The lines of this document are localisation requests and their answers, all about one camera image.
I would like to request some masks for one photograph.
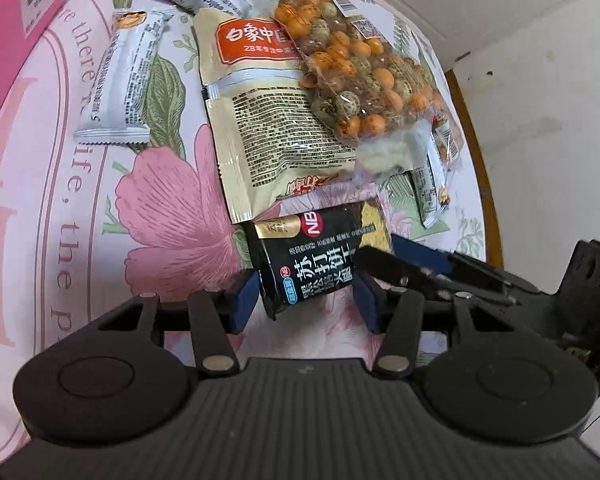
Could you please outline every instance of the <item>beige snack bag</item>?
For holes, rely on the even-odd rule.
[[[279,197],[350,176],[355,151],[315,117],[299,84],[298,55],[277,23],[200,9],[194,29],[233,223],[255,218]]]

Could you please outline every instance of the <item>metal screw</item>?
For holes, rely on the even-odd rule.
[[[378,366],[388,372],[403,372],[409,368],[409,360],[401,355],[383,355],[378,359]]]
[[[202,367],[210,372],[227,372],[234,364],[235,361],[228,355],[210,355],[202,361]]]

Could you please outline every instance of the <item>orange coated nut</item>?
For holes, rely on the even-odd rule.
[[[371,47],[372,54],[382,54],[384,52],[384,46],[382,46],[382,41],[378,40],[378,38],[371,38],[370,40],[366,40],[366,44]]]
[[[418,113],[422,113],[427,109],[427,99],[422,94],[413,94],[411,96],[411,105],[413,105]]]
[[[358,116],[350,117],[342,121],[338,121],[336,133],[341,137],[349,137],[355,139],[360,132],[360,119]]]
[[[297,16],[296,10],[289,4],[282,4],[276,7],[273,17],[285,25]]]
[[[382,115],[372,114],[362,119],[362,131],[370,136],[378,136],[386,130],[386,121]]]
[[[364,41],[354,41],[351,43],[351,50],[358,57],[367,58],[371,56],[371,47]]]
[[[333,43],[324,49],[333,59],[349,59],[349,51],[347,47],[341,43]]]
[[[338,30],[337,32],[334,32],[333,34],[331,34],[331,36],[329,38],[329,43],[331,43],[331,44],[339,43],[339,44],[342,44],[342,45],[346,46],[347,48],[349,48],[351,45],[351,40],[346,35],[346,33],[342,32],[341,30]]]
[[[327,70],[328,68],[331,68],[334,65],[331,56],[329,56],[329,54],[327,54],[326,52],[322,52],[321,50],[311,54],[311,59],[313,61],[314,67],[319,68],[320,70]]]
[[[404,108],[404,102],[402,98],[393,90],[385,90],[382,95],[385,97],[387,104],[397,112]]]
[[[356,75],[356,67],[349,59],[339,57],[333,61],[333,67],[337,68],[347,76]]]
[[[376,68],[374,70],[374,77],[376,78],[376,81],[378,81],[382,85],[382,88],[384,88],[385,90],[391,90],[391,88],[394,87],[394,75],[387,69]]]
[[[287,33],[295,40],[306,36],[310,29],[311,23],[302,16],[296,16],[286,23]]]
[[[298,14],[304,19],[311,21],[320,17],[320,10],[318,10],[318,7],[314,4],[308,3],[299,7]]]

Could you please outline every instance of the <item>pink flower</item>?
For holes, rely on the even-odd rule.
[[[207,124],[194,152],[197,170],[171,148],[144,150],[116,187],[120,221],[145,246],[125,260],[134,294],[184,300],[194,290],[222,288],[240,270]]]

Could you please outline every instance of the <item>speckled egg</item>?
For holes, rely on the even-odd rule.
[[[381,114],[386,105],[379,95],[364,94],[360,98],[360,107],[365,115]]]
[[[333,128],[336,124],[336,107],[333,99],[329,97],[317,97],[311,104],[314,115],[328,127]]]
[[[365,75],[361,76],[360,79],[365,85],[365,90],[370,94],[378,94],[382,91],[382,85],[373,76]]]
[[[360,111],[360,99],[353,92],[345,90],[335,98],[336,113],[340,119],[348,119]]]
[[[322,19],[313,20],[311,22],[311,30],[309,31],[309,38],[312,40],[321,41],[326,44],[329,41],[331,35],[331,29],[329,24]]]
[[[347,36],[351,38],[351,41],[365,41],[365,37],[351,23],[347,25]]]
[[[338,7],[331,2],[321,3],[318,5],[318,9],[320,9],[321,15],[328,20],[335,18],[338,15]]]
[[[320,90],[339,94],[344,90],[346,78],[340,70],[325,70],[320,81]]]
[[[385,90],[391,90],[394,87],[395,79],[394,76],[385,68],[376,68],[373,72],[376,81],[378,81],[382,88]]]
[[[372,114],[362,119],[362,131],[368,136],[378,136],[386,131],[386,121],[382,115]]]
[[[369,75],[371,74],[371,64],[363,57],[353,56],[350,58],[353,66],[356,67],[358,75]]]
[[[327,22],[334,32],[347,30],[347,23],[340,17],[330,18]]]
[[[384,54],[374,54],[369,58],[371,68],[386,68],[386,56]]]
[[[324,41],[314,40],[314,38],[311,38],[309,36],[302,38],[300,41],[298,41],[298,48],[300,49],[300,52],[306,54],[307,56],[310,56],[311,54],[313,54],[314,52],[318,52],[319,50],[323,50],[325,46],[326,45]]]
[[[366,91],[365,84],[358,76],[349,77],[346,82],[346,88],[356,95],[362,95]]]
[[[411,85],[406,81],[397,80],[394,85],[394,92],[402,98],[405,104],[411,101]]]
[[[404,126],[404,114],[396,112],[395,110],[387,110],[382,113],[384,122],[386,123],[386,129],[388,131],[397,130]]]
[[[395,59],[391,59],[386,64],[386,67],[387,70],[394,76],[396,81],[400,79],[407,79],[410,73],[407,65],[402,60],[398,62]]]

